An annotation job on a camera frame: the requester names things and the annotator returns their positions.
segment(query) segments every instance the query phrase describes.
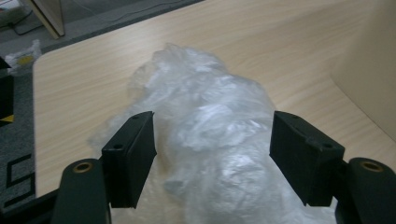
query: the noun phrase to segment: screw hole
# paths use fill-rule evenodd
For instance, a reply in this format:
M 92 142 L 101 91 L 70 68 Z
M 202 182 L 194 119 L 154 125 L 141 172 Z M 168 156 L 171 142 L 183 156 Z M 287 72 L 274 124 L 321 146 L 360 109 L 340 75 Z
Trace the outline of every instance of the screw hole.
M 75 173 L 85 173 L 85 172 L 91 170 L 91 168 L 92 168 L 92 163 L 90 163 L 90 162 L 82 162 L 79 165 L 75 166 L 73 168 L 73 171 Z
M 114 145 L 114 149 L 120 149 L 120 148 L 122 148 L 123 147 L 123 145 L 122 144 L 116 144 L 116 145 Z
M 384 169 L 380 165 L 378 165 L 374 162 L 371 162 L 371 161 L 363 161 L 363 162 L 361 162 L 361 166 L 364 169 L 373 171 L 373 172 L 383 172 L 384 171 Z

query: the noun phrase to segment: clear plastic wrap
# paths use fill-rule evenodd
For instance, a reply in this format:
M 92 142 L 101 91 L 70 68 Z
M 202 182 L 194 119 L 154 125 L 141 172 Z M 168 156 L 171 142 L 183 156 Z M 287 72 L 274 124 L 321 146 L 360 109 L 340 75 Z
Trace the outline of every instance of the clear plastic wrap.
M 132 89 L 139 97 L 92 143 L 99 149 L 151 110 L 159 155 L 137 210 L 114 211 L 116 223 L 335 223 L 333 209 L 304 207 L 269 157 L 274 106 L 259 83 L 212 54 L 168 45 Z
M 5 58 L 8 73 L 14 77 L 20 77 L 32 72 L 33 63 L 41 56 L 40 41 L 32 41 L 32 46 L 28 49 L 22 49 L 19 52 L 8 54 Z

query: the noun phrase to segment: yellow label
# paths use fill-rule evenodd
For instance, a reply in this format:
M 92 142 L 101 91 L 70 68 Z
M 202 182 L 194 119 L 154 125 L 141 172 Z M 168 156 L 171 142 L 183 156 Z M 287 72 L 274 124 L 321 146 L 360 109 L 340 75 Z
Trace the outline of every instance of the yellow label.
M 1 121 L 5 121 L 5 122 L 12 122 L 12 121 L 14 121 L 14 115 L 5 117 L 5 118 L 0 119 L 0 120 L 1 120 Z
M 22 56 L 17 60 L 17 64 L 25 65 L 31 63 L 35 58 L 32 55 Z

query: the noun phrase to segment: cable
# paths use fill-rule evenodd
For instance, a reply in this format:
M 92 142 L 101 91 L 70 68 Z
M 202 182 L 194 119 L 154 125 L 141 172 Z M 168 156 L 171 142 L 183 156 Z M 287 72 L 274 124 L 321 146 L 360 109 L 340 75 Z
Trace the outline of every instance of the cable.
M 13 31 L 14 31 L 14 33 L 16 34 L 16 35 L 26 35 L 26 34 L 29 34 L 30 32 L 32 32 L 33 30 L 36 30 L 36 29 L 38 29 L 38 28 L 40 28 L 40 27 L 43 27 L 44 25 L 39 25 L 39 26 L 37 26 L 37 27 L 35 27 L 35 28 L 32 28 L 32 29 L 30 29 L 30 30 L 28 30 L 28 31 L 25 31 L 25 32 L 22 32 L 22 33 L 19 33 L 18 31 L 17 31 L 17 27 L 15 26 L 15 24 L 10 24 L 9 25 L 9 28 L 11 28 Z
M 101 21 L 118 21 L 118 20 L 120 20 L 120 19 L 122 19 L 122 18 L 124 18 L 125 16 L 128 16 L 128 15 L 133 15 L 133 14 L 136 14 L 136 13 L 139 13 L 139 12 L 147 11 L 147 10 L 149 10 L 149 9 L 152 9 L 152 8 L 155 8 L 155 7 L 159 7 L 159 6 L 165 6 L 165 5 L 170 5 L 170 4 L 176 4 L 176 3 L 182 2 L 183 0 L 178 0 L 178 1 L 173 1 L 173 2 L 167 2 L 167 3 L 160 3 L 160 4 L 154 5 L 154 6 L 152 6 L 152 7 L 147 7 L 147 8 L 138 10 L 138 11 L 128 12 L 128 13 L 125 13 L 125 14 L 121 15 L 120 17 L 118 17 L 118 18 L 116 18 L 116 19 L 113 19 L 113 20 L 104 19 L 104 18 L 100 17 L 98 14 L 96 14 L 92 9 L 90 9 L 90 8 L 88 8 L 88 7 L 84 7 L 81 3 L 77 2 L 76 0 L 72 0 L 72 1 L 73 1 L 75 4 L 77 4 L 79 7 L 82 7 L 82 8 L 84 8 L 84 9 L 88 10 L 89 12 L 91 12 L 91 14 L 92 14 L 93 16 L 97 17 L 97 18 L 98 18 L 99 20 L 101 20 Z
M 27 19 L 30 15 L 32 15 L 32 14 L 33 14 L 33 10 L 31 10 L 26 16 L 22 17 L 20 20 L 18 20 L 18 21 L 16 21 L 16 22 L 10 22 L 10 23 L 7 24 L 7 25 L 0 26 L 0 29 L 1 29 L 1 28 L 4 28 L 4 27 L 9 27 L 10 29 L 12 29 L 12 30 L 14 31 L 14 33 L 15 33 L 16 35 L 26 35 L 26 34 L 32 32 L 33 30 L 36 30 L 36 29 L 38 29 L 38 28 L 40 28 L 40 27 L 43 26 L 43 25 L 39 25 L 39 26 L 37 26 L 37 27 L 35 27 L 35 28 L 32 28 L 32 29 L 30 29 L 30 30 L 28 30 L 28 31 L 25 31 L 25 32 L 22 32 L 22 33 L 19 33 L 19 32 L 17 31 L 16 25 L 18 25 L 21 21 L 26 20 L 26 19 Z
M 5 27 L 9 27 L 10 24 L 17 25 L 17 24 L 20 23 L 21 21 L 26 20 L 30 15 L 32 15 L 32 13 L 33 13 L 33 10 L 31 10 L 26 16 L 22 17 L 20 20 L 16 21 L 15 23 L 10 22 L 10 23 L 7 24 L 7 25 L 0 26 L 0 29 L 5 28 Z

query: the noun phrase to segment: black object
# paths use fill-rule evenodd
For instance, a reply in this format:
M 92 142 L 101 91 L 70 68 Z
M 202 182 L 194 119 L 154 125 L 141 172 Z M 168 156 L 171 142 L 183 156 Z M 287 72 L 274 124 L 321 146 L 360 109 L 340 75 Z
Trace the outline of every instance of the black object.
M 152 117 L 149 111 L 128 119 L 102 149 L 100 160 L 70 164 L 58 190 L 1 212 L 0 223 L 111 223 L 109 203 L 136 207 L 157 155 Z
M 346 163 L 344 151 L 300 117 L 275 112 L 270 156 L 304 205 L 329 206 L 334 196 L 338 223 L 396 223 L 396 175 L 370 159 Z
M 136 208 L 154 157 L 151 112 L 128 119 L 102 149 L 111 207 Z
M 111 223 L 99 160 L 76 161 L 64 169 L 51 223 Z
M 6 69 L 6 68 L 11 68 L 11 66 L 9 66 L 8 63 L 6 63 L 6 61 L 4 61 L 2 57 L 0 57 L 0 69 Z

